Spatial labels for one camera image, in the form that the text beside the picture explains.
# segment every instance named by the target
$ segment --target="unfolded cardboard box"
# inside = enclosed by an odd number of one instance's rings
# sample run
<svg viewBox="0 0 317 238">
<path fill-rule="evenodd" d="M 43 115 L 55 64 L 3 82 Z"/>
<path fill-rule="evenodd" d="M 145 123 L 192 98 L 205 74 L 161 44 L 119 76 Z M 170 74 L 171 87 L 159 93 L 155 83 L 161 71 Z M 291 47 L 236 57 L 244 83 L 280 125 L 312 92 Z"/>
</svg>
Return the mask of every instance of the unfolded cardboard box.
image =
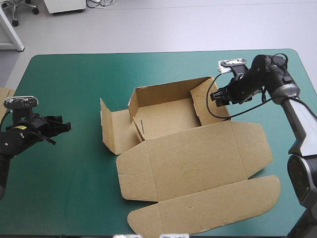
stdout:
<svg viewBox="0 0 317 238">
<path fill-rule="evenodd" d="M 9 89 L 9 88 L 1 88 L 0 87 L 0 118 L 3 118 L 5 112 L 6 112 L 6 108 L 4 107 L 3 103 L 4 100 L 7 97 L 12 97 L 14 95 L 14 90 Z"/>
<path fill-rule="evenodd" d="M 128 216 L 146 238 L 195 234 L 258 216 L 279 198 L 276 176 L 248 179 L 272 161 L 262 126 L 212 117 L 206 108 L 211 82 L 204 77 L 136 88 L 128 109 L 118 112 L 101 100 L 104 143 L 121 154 L 122 196 L 158 202 Z M 209 105 L 229 115 L 226 107 Z"/>
</svg>

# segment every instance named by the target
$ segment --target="metal frame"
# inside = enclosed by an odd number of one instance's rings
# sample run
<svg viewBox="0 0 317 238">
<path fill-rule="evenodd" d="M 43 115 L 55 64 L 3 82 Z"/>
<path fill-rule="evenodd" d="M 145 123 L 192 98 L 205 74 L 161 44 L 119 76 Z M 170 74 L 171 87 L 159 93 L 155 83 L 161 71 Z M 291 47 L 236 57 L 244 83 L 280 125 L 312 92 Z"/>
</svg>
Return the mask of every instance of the metal frame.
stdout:
<svg viewBox="0 0 317 238">
<path fill-rule="evenodd" d="M 24 45 L 22 44 L 20 38 L 17 36 L 15 30 L 11 26 L 9 20 L 7 19 L 5 13 L 0 7 L 0 25 L 3 27 L 4 31 L 8 35 L 11 42 L 0 42 L 0 50 L 14 50 L 24 51 Z"/>
</svg>

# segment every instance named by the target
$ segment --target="black cable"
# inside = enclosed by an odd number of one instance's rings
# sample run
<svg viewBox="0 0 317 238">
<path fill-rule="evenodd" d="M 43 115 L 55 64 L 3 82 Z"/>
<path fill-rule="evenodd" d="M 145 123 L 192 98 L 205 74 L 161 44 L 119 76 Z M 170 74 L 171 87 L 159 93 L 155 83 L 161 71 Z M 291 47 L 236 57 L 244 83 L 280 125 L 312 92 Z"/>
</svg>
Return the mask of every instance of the black cable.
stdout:
<svg viewBox="0 0 317 238">
<path fill-rule="evenodd" d="M 10 113 L 10 111 L 7 111 L 7 112 L 4 114 L 3 118 L 1 119 L 1 122 L 0 122 L 0 132 L 1 132 L 1 129 L 2 129 L 2 123 L 3 123 L 4 119 L 6 118 L 6 116 L 9 115 L 9 113 Z"/>
<path fill-rule="evenodd" d="M 240 115 L 242 115 L 242 114 L 244 114 L 244 113 L 247 113 L 247 112 L 249 112 L 249 111 L 252 111 L 253 109 L 256 109 L 256 108 L 258 108 L 258 107 L 260 107 L 260 106 L 263 106 L 264 104 L 266 104 L 266 103 L 272 101 L 273 99 L 276 99 L 276 98 L 284 98 L 284 100 L 290 99 L 290 100 L 293 100 L 293 101 L 296 101 L 296 102 L 302 104 L 302 105 L 309 111 L 309 113 L 317 120 L 317 116 L 315 115 L 315 113 L 310 109 L 310 107 L 309 107 L 306 103 L 304 103 L 302 100 L 300 100 L 300 99 L 297 98 L 297 97 L 289 97 L 289 96 L 276 96 L 276 97 L 272 97 L 272 98 L 270 98 L 270 99 L 268 99 L 268 100 L 266 100 L 266 101 L 264 101 L 264 102 L 262 102 L 262 103 L 260 103 L 260 104 L 258 104 L 258 105 L 256 105 L 256 106 L 254 106 L 254 107 L 252 107 L 252 108 L 249 108 L 249 109 L 247 109 L 247 110 L 245 110 L 245 111 L 242 111 L 242 112 L 240 112 L 240 113 L 234 114 L 234 115 L 232 115 L 232 116 L 228 116 L 228 117 L 217 116 L 217 115 L 213 114 L 213 113 L 211 112 L 210 108 L 209 108 L 208 96 L 209 96 L 209 91 L 210 91 L 211 87 L 214 85 L 215 81 L 216 81 L 220 76 L 221 76 L 221 74 L 218 74 L 217 77 L 213 80 L 213 82 L 211 83 L 210 87 L 208 88 L 207 95 L 206 95 L 206 105 L 207 105 L 208 112 L 209 112 L 213 117 L 215 117 L 215 118 L 220 118 L 220 119 L 226 119 L 226 120 L 228 120 L 228 119 L 231 119 L 231 118 L 240 116 Z"/>
<path fill-rule="evenodd" d="M 304 103 L 302 100 L 300 100 L 299 98 L 295 98 L 295 97 L 290 97 L 289 99 L 296 101 L 300 104 L 302 104 L 307 110 L 308 112 L 317 120 L 317 116 L 316 114 L 312 111 L 312 109 L 306 104 Z"/>
</svg>

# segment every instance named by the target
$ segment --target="white cabinet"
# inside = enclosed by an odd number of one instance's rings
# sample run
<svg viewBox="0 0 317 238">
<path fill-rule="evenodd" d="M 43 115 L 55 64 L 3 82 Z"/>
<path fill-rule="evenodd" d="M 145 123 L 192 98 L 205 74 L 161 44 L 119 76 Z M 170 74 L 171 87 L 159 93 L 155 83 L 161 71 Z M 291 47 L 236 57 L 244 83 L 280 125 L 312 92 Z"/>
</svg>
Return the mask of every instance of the white cabinet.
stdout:
<svg viewBox="0 0 317 238">
<path fill-rule="evenodd" d="M 49 13 L 83 10 L 86 8 L 86 0 L 44 0 Z"/>
</svg>

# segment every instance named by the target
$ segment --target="cable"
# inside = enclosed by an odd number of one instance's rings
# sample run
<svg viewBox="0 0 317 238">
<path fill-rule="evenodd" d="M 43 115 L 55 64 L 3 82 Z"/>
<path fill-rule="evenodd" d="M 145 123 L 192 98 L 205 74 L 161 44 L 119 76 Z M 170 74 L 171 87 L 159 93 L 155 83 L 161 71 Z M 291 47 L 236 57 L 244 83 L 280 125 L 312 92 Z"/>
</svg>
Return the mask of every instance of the cable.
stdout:
<svg viewBox="0 0 317 238">
<path fill-rule="evenodd" d="M 100 2 L 95 2 L 97 3 L 96 5 L 93 5 L 93 0 L 86 0 L 86 5 L 89 8 L 101 8 L 105 9 L 107 6 L 113 4 L 116 0 L 100 0 Z"/>
<path fill-rule="evenodd" d="M 265 100 L 264 102 L 262 102 L 262 103 L 260 103 L 260 104 L 258 104 L 258 105 L 256 105 L 256 106 L 254 106 L 254 107 L 252 107 L 252 108 L 249 108 L 249 109 L 247 109 L 247 110 L 245 110 L 245 111 L 242 111 L 242 112 L 240 112 L 240 113 L 234 114 L 234 115 L 232 115 L 232 116 L 228 116 L 228 117 L 217 116 L 217 115 L 213 114 L 213 113 L 211 112 L 210 108 L 209 108 L 208 96 L 209 96 L 209 91 L 210 91 L 211 87 L 214 85 L 215 81 L 216 81 L 220 76 L 221 76 L 221 74 L 218 74 L 217 77 L 216 77 L 216 78 L 213 80 L 213 82 L 210 84 L 210 87 L 208 88 L 207 95 L 206 95 L 206 106 L 207 106 L 208 112 L 209 112 L 213 117 L 215 117 L 215 118 L 220 118 L 220 119 L 228 120 L 228 119 L 231 119 L 231 118 L 240 116 L 240 115 L 242 115 L 242 114 L 244 114 L 244 113 L 247 113 L 247 112 L 249 112 L 249 111 L 252 111 L 253 109 L 256 109 L 256 108 L 258 108 L 258 107 L 260 107 L 260 106 L 263 106 L 264 104 L 266 104 L 266 103 L 272 101 L 273 99 L 276 99 L 276 98 L 284 98 L 284 101 L 287 100 L 287 99 L 290 99 L 290 100 L 293 100 L 293 101 L 296 101 L 296 102 L 302 104 L 302 105 L 308 110 L 308 112 L 317 120 L 316 114 L 310 109 L 310 107 L 309 107 L 306 103 L 304 103 L 304 102 L 303 102 L 302 100 L 300 100 L 298 97 L 289 97 L 289 96 L 276 96 L 276 97 L 272 97 L 272 98 L 270 98 L 270 99 L 268 99 L 268 100 Z"/>
<path fill-rule="evenodd" d="M 3 118 L 1 119 L 1 122 L 0 122 L 0 132 L 1 132 L 1 129 L 2 129 L 2 123 L 3 123 L 4 119 L 6 118 L 6 116 L 9 115 L 9 113 L 10 113 L 10 111 L 7 111 L 7 112 L 4 114 Z"/>
</svg>

